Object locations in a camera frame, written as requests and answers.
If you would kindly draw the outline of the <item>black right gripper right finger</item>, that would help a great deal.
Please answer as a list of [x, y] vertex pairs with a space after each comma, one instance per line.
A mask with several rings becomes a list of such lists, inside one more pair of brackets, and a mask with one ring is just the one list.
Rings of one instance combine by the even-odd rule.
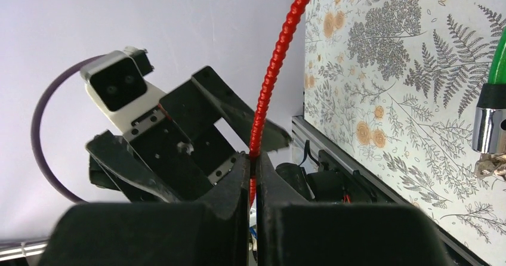
[[256, 159], [259, 265], [451, 265], [435, 226], [413, 206], [317, 203]]

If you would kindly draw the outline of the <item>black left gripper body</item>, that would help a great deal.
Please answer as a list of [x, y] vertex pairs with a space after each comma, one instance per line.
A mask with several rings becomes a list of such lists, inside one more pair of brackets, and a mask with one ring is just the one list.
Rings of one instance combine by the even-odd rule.
[[181, 200], [212, 189], [237, 161], [236, 150], [215, 126], [220, 115], [187, 81], [157, 101], [124, 138], [149, 169]]

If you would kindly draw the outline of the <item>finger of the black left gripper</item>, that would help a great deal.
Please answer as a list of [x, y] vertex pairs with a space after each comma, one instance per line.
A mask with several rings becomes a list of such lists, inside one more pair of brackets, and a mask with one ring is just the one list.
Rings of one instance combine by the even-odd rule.
[[[191, 77], [192, 83], [216, 109], [234, 130], [237, 136], [248, 146], [251, 140], [251, 129], [255, 111], [251, 109], [215, 72], [212, 67], [205, 66]], [[292, 137], [278, 124], [266, 120], [261, 151], [277, 151], [289, 147]]]
[[128, 150], [125, 141], [106, 131], [86, 144], [86, 150], [103, 169], [138, 190], [144, 191], [167, 203], [181, 200], [143, 162]]

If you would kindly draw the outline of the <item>red cable lock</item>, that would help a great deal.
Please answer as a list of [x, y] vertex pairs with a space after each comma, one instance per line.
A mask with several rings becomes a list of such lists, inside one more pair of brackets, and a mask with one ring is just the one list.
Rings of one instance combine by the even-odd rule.
[[289, 50], [290, 43], [293, 40], [297, 25], [299, 24], [309, 2], [310, 0], [294, 0], [291, 4], [290, 10], [286, 15], [286, 19], [279, 33], [278, 40], [275, 43], [275, 47], [261, 86], [249, 142], [249, 161], [251, 166], [249, 179], [250, 208], [253, 206], [256, 197], [257, 181], [255, 162], [261, 154], [263, 133], [267, 124], [267, 112], [269, 110], [274, 85], [277, 82], [277, 77], [283, 66], [283, 61], [286, 57], [287, 51]]

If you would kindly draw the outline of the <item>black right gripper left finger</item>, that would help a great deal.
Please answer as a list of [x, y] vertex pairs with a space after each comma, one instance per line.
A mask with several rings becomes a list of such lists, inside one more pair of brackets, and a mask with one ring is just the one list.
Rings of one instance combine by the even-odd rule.
[[247, 265], [246, 154], [194, 202], [86, 203], [59, 220], [41, 265]]

